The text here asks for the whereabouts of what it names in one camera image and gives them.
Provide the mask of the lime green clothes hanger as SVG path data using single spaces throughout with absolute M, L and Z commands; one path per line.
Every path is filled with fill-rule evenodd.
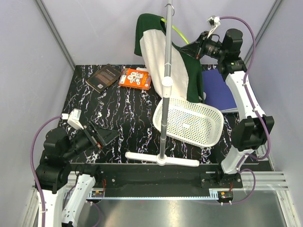
M 161 18 L 161 21 L 167 23 L 167 20 L 164 18 Z M 186 39 L 186 37 L 182 34 L 182 32 L 179 29 L 177 29 L 174 25 L 172 25 L 172 29 L 175 30 L 175 32 L 184 40 L 186 44 L 189 44 L 189 41 Z

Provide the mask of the green and white t shirt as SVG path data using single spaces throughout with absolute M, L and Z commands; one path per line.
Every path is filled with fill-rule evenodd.
M 134 54 L 143 58 L 144 64 L 151 75 L 156 93 L 163 97 L 162 80 L 165 77 L 166 25 L 163 17 L 143 13 L 136 22 Z M 205 93 L 202 77 L 202 66 L 180 51 L 180 47 L 172 44 L 171 73 L 173 80 L 172 96 L 178 96 L 192 103 L 204 103 Z

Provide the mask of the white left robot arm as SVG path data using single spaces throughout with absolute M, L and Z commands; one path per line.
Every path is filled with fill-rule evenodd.
M 119 137 L 115 130 L 99 127 L 89 122 L 69 138 L 66 130 L 57 127 L 45 136 L 44 150 L 37 168 L 34 169 L 35 188 L 39 199 L 38 226 L 76 227 L 87 196 L 93 187 L 106 186 L 101 168 L 84 164 L 79 169 L 76 183 L 65 201 L 70 161 L 89 149 L 102 149 Z

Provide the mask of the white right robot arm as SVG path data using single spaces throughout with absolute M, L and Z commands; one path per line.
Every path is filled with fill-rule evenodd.
M 269 156 L 270 132 L 275 121 L 258 105 L 251 88 L 248 69 L 240 57 L 242 31 L 227 30 L 222 42 L 213 41 L 212 36 L 204 31 L 194 42 L 180 49 L 196 60 L 205 55 L 217 60 L 218 70 L 238 108 L 240 122 L 232 129 L 231 149 L 215 172 L 215 182 L 223 188 L 237 179 L 248 157 L 263 160 Z

